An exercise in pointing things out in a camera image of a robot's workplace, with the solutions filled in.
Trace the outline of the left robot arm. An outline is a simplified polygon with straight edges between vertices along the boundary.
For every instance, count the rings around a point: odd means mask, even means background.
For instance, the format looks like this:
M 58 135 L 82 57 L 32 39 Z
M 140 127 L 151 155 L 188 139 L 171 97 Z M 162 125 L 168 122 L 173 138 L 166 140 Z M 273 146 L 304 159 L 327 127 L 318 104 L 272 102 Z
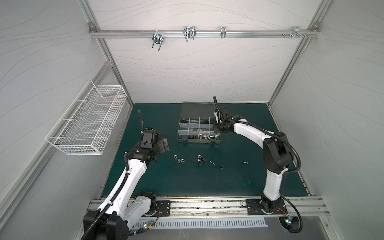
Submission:
M 148 128 L 142 131 L 139 142 L 124 154 L 125 168 L 112 191 L 97 210 L 86 213 L 83 240 L 126 240 L 153 227 L 156 221 L 133 229 L 142 216 L 160 217 L 156 195 L 142 192 L 133 202 L 130 199 L 150 163 L 158 154 L 169 149 L 168 141 L 162 138 L 161 132 Z

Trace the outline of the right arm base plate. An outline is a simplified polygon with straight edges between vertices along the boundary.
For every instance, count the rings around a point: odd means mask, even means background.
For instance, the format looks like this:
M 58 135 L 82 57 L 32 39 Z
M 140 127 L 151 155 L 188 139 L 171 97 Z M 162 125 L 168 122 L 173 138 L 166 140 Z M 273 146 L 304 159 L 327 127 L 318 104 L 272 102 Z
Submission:
M 248 215 L 284 215 L 287 208 L 282 198 L 276 201 L 269 199 L 246 199 L 244 207 Z

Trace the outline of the grey compartment organizer box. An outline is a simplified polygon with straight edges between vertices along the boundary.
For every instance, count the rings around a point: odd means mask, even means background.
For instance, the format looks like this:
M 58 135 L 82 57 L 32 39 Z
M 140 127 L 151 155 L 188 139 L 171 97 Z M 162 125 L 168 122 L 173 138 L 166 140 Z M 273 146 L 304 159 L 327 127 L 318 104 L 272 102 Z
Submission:
M 214 103 L 183 102 L 179 117 L 177 141 L 188 144 L 220 144 L 221 134 L 215 134 L 213 123 L 216 122 Z M 200 134 L 217 136 L 217 139 L 200 140 Z

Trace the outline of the metal u-bolt clamp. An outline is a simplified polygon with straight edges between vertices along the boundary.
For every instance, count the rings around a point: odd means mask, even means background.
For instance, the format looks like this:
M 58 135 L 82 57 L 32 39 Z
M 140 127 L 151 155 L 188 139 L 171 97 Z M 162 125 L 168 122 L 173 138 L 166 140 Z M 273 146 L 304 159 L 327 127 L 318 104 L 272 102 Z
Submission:
M 194 40 L 197 35 L 196 28 L 194 26 L 185 27 L 183 29 L 183 35 L 186 42 L 188 42 L 189 39 Z
M 163 35 L 159 34 L 159 33 L 154 33 L 153 36 L 152 36 L 152 48 L 155 46 L 155 45 L 158 45 L 158 51 L 160 51 L 161 49 L 161 46 L 164 42 L 164 37 Z

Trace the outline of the white vent strip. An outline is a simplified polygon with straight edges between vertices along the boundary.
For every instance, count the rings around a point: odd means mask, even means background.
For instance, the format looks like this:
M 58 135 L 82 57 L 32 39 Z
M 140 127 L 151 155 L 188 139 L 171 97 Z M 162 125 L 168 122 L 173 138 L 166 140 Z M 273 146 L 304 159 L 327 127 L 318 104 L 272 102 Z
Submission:
M 243 229 L 267 228 L 265 218 L 201 218 L 201 219 L 159 219 L 155 230 L 171 229 Z

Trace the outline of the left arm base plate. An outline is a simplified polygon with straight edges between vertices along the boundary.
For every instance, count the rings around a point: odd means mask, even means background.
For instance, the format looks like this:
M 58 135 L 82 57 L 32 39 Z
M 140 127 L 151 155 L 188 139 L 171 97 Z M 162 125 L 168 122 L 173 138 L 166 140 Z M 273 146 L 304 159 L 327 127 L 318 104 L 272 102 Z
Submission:
M 171 201 L 156 201 L 151 203 L 150 209 L 143 217 L 169 217 Z

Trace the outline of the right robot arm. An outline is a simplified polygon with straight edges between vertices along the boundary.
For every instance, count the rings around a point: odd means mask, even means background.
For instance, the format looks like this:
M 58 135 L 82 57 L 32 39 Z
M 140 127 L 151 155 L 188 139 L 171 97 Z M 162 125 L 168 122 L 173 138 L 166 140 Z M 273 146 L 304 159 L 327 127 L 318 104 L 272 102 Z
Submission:
M 243 117 L 229 114 L 226 107 L 216 107 L 215 133 L 236 133 L 256 143 L 263 150 L 263 162 L 267 168 L 266 185 L 259 206 L 266 214 L 272 214 L 283 201 L 282 187 L 285 176 L 297 170 L 289 170 L 298 153 L 283 132 L 264 130 Z

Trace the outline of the green table mat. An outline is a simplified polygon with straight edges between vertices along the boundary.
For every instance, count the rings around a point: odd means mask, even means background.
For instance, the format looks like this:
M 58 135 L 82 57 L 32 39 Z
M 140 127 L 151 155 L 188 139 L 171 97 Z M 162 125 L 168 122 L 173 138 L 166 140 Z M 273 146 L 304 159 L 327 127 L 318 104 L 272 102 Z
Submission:
M 135 195 L 151 192 L 170 197 L 259 196 L 265 187 L 267 173 L 262 149 L 237 134 L 223 134 L 218 145 L 178 142 L 181 108 L 181 104 L 135 104 L 103 195 L 113 189 L 125 166 L 125 152 L 132 149 L 140 138 L 142 124 L 138 112 L 141 112 L 143 125 L 160 131 L 168 139 L 170 150 L 158 155 L 150 164 L 135 188 Z M 185 159 L 185 162 L 179 163 L 179 159 Z

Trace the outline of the aluminium crossbar rail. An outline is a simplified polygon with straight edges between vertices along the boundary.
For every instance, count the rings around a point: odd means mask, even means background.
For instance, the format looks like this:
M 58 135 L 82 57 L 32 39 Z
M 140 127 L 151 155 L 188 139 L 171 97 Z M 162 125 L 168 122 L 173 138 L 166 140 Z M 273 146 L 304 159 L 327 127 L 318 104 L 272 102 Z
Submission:
M 293 30 L 229 30 L 225 39 L 259 39 L 259 38 L 284 38 L 282 34 L 289 34 Z M 196 30 L 195 39 L 221 39 L 221 30 Z M 308 38 L 317 38 L 321 32 L 316 30 L 300 30 L 309 35 Z M 93 39 L 151 39 L 154 33 L 163 35 L 164 39 L 183 39 L 182 30 L 129 30 L 129 31 L 95 31 L 90 32 Z

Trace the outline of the right metal rail clamp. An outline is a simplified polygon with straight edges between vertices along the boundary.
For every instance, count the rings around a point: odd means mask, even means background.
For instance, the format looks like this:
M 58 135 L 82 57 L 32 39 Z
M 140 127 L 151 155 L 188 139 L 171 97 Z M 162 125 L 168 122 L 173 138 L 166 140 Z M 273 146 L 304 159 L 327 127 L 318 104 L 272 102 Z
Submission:
M 309 35 L 306 33 L 301 33 L 299 28 L 293 29 L 293 31 L 289 34 L 282 34 L 284 38 L 308 38 Z

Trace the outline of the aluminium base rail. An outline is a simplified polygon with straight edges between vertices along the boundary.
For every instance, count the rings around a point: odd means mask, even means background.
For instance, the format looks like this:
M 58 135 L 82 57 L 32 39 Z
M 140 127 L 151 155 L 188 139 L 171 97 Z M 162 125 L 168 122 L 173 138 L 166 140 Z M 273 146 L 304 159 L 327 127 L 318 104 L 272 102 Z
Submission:
M 227 197 L 157 197 L 159 201 L 169 201 L 167 216 L 161 219 L 189 218 L 251 218 L 246 200 L 258 200 L 259 196 L 227 196 Z M 295 205 L 301 216 L 330 216 L 330 212 L 321 197 L 287 197 Z

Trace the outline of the small metal bracket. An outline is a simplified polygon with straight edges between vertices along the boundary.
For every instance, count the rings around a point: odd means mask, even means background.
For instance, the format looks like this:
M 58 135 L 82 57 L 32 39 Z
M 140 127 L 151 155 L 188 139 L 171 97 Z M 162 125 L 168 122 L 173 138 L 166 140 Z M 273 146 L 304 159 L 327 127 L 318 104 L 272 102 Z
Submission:
M 221 38 L 222 39 L 226 38 L 226 35 L 227 35 L 226 27 L 221 27 Z

